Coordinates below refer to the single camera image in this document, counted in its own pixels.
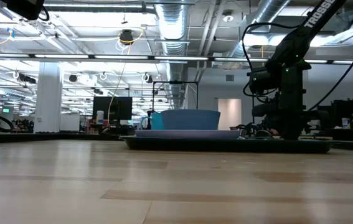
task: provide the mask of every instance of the doorway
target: doorway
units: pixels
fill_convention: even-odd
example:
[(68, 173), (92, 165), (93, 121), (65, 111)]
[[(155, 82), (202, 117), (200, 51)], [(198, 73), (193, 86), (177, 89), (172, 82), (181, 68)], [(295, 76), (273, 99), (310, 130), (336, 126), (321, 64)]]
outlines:
[(219, 130), (230, 130), (230, 127), (241, 124), (241, 99), (218, 99), (220, 112)]

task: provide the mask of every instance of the white plate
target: white plate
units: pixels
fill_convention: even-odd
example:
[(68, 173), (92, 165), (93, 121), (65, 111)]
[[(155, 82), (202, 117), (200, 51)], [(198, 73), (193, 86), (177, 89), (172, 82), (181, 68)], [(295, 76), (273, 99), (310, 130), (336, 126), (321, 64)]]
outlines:
[(169, 139), (237, 139), (239, 130), (136, 130), (137, 137)]

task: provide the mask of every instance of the computer monitor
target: computer monitor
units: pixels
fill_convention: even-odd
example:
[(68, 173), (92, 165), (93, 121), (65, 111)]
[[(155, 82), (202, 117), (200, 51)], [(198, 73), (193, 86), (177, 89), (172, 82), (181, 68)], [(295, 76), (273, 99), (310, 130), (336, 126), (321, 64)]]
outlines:
[[(104, 119), (107, 119), (108, 106), (112, 96), (95, 96), (93, 98), (93, 119), (96, 119), (97, 111), (104, 111)], [(110, 120), (132, 119), (132, 97), (114, 97), (110, 108)]]

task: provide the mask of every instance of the yellow cable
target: yellow cable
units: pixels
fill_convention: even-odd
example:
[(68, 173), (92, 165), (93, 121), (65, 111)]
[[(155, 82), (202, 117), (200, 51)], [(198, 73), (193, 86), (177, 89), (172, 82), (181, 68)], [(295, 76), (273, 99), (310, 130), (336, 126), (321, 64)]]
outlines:
[(12, 36), (12, 32), (10, 32), (10, 33), (9, 33), (9, 37), (8, 37), (4, 42), (0, 42), (0, 44), (6, 43), (6, 42), (10, 39), (11, 36)]
[(135, 41), (139, 40), (143, 34), (144, 34), (144, 29), (141, 29), (140, 36), (139, 36), (137, 39), (130, 40), (130, 41), (123, 41), (123, 40), (120, 39), (120, 35), (121, 35), (121, 34), (118, 34), (118, 38), (119, 38), (119, 40), (120, 40), (122, 43), (132, 43), (132, 42), (135, 42)]
[[(131, 52), (131, 48), (132, 48), (132, 45), (129, 46), (128, 55)], [(108, 111), (107, 111), (107, 121), (108, 121), (107, 125), (108, 125), (108, 127), (110, 127), (110, 108), (111, 108), (111, 105), (113, 104), (115, 93), (118, 90), (118, 87), (120, 85), (120, 82), (121, 82), (121, 79), (122, 79), (122, 75), (124, 74), (125, 66), (126, 66), (126, 62), (124, 63), (124, 67), (122, 68), (122, 72), (121, 72), (120, 78), (118, 79), (118, 83), (116, 84), (116, 87), (115, 87), (115, 90), (114, 90), (114, 93), (113, 93), (113, 97), (111, 97), (110, 104), (108, 105)]]

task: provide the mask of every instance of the metal frame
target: metal frame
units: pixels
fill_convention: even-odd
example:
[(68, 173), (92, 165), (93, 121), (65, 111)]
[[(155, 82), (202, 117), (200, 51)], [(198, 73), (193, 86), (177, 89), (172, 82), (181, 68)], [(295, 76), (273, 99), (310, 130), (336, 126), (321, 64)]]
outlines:
[(197, 95), (196, 101), (195, 101), (195, 108), (199, 108), (199, 82), (184, 82), (184, 81), (153, 81), (153, 105), (151, 107), (152, 110), (154, 110), (154, 92), (156, 91), (156, 84), (157, 83), (168, 83), (168, 84), (173, 84), (173, 85), (183, 85), (183, 84), (195, 84), (197, 86)]

